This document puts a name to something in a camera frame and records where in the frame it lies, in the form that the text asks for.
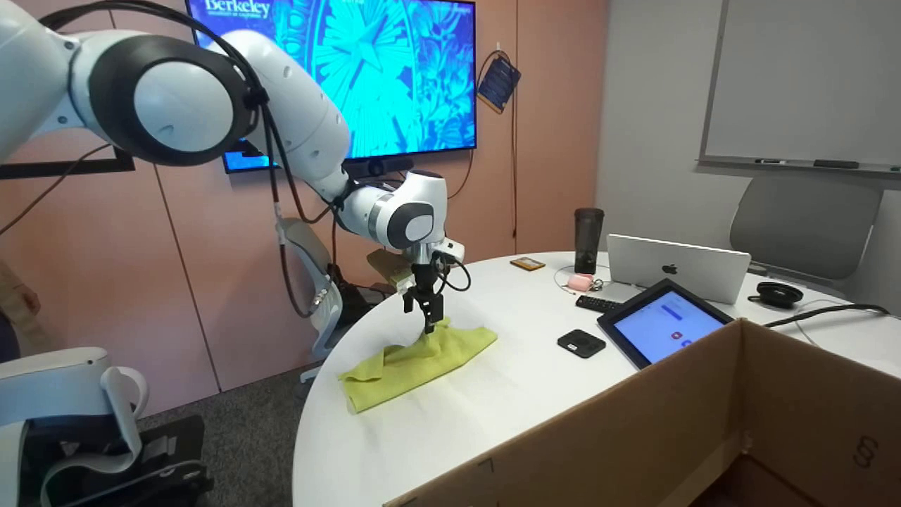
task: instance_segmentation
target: chair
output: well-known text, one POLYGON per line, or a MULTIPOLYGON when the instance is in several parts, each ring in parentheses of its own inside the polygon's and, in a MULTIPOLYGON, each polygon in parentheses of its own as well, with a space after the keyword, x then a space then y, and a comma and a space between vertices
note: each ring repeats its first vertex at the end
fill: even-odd
POLYGON ((340 287, 330 275, 333 265, 330 265, 326 248, 320 245, 320 238, 313 233, 307 221, 279 216, 275 227, 280 241, 280 259, 286 254, 297 259, 300 272, 307 275, 307 285, 313 285, 313 293, 304 289, 307 297, 297 297, 297 289, 292 289, 292 300, 296 300, 296 309, 304 317, 310 317, 316 328, 313 359, 320 362, 340 337, 338 335, 338 321, 342 316, 340 287))
POLYGON ((853 175, 759 172, 728 241, 759 268, 834 287, 862 265, 879 206, 882 187, 853 175))

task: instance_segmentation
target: desk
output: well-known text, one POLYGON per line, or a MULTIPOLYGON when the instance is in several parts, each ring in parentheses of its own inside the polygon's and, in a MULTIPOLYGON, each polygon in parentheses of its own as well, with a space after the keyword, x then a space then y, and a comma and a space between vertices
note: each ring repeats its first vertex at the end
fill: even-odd
MULTIPOLYGON (((320 366, 297 423, 292 458, 296 507, 386 504, 637 371, 611 341, 587 359, 554 342, 558 335, 575 326, 603 335, 597 313, 575 307, 578 296, 561 287, 570 268, 570 254, 535 254, 545 268, 532 272, 511 268, 510 259, 468 265, 472 287, 468 293, 445 293, 452 326, 485 323, 497 333, 497 341, 465 368, 417 390, 371 410, 348 414, 338 383, 340 371, 382 345, 417 341, 421 316, 402 313, 399 296, 386 297, 342 335, 320 366)), ((607 275, 606 254, 600 254, 597 272, 607 275)), ((745 300, 756 280, 759 275, 745 275, 744 296, 723 309, 756 323, 791 316, 745 300)), ((806 289, 800 313, 835 300, 806 289)), ((849 358, 858 354, 862 362, 901 378, 901 321, 869 316, 868 321, 858 316, 828 317, 834 326, 817 317, 811 323, 787 323, 783 333, 849 358), (862 345, 862 333, 876 333, 879 341, 862 345)))

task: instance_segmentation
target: television screen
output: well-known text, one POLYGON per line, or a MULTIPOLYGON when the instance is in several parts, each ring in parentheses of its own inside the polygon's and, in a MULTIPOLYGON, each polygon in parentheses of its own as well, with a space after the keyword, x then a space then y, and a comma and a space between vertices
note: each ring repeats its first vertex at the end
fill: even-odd
MULTIPOLYGON (((475 4, 465 0, 186 0, 217 33, 249 27, 335 102, 348 159, 475 145, 475 4)), ((264 168, 252 145, 226 168, 264 168)))

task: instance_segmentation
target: laptop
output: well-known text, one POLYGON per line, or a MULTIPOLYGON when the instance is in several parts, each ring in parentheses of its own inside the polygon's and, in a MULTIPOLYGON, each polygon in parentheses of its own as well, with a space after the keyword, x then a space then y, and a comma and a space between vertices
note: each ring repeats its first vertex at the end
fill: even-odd
POLYGON ((659 278, 672 278, 699 297, 734 303, 748 265, 751 254, 745 249, 607 233, 614 285, 649 287, 659 278))

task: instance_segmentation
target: blue screen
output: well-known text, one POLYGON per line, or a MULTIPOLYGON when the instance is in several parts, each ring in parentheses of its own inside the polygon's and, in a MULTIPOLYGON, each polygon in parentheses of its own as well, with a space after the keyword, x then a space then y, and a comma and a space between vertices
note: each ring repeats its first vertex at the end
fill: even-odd
MULTIPOLYGON (((217 33, 249 27, 335 102, 348 159, 475 145, 475 4, 449 0, 188 0, 217 33)), ((226 168, 259 168, 247 148, 226 168)))
POLYGON ((616 328, 649 359, 661 359, 723 323, 679 293, 663 293, 616 321, 616 328))

